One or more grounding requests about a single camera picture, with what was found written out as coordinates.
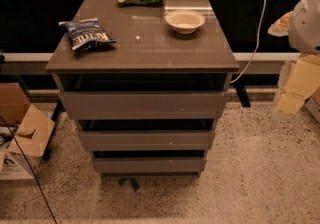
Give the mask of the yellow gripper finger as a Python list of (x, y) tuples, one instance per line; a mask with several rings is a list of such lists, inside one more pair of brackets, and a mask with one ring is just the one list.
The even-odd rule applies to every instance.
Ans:
[(281, 16), (275, 23), (273, 23), (269, 29), (268, 33), (272, 36), (283, 37), (287, 36), (290, 27), (292, 11), (287, 12)]
[(285, 115), (296, 114), (320, 87), (320, 57), (308, 55), (290, 64), (276, 109)]

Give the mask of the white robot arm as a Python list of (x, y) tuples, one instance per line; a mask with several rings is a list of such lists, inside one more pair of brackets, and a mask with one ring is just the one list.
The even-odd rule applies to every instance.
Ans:
[(300, 0), (268, 33), (287, 36), (290, 47), (300, 53), (282, 68), (275, 97), (275, 111), (293, 116), (320, 87), (320, 0)]

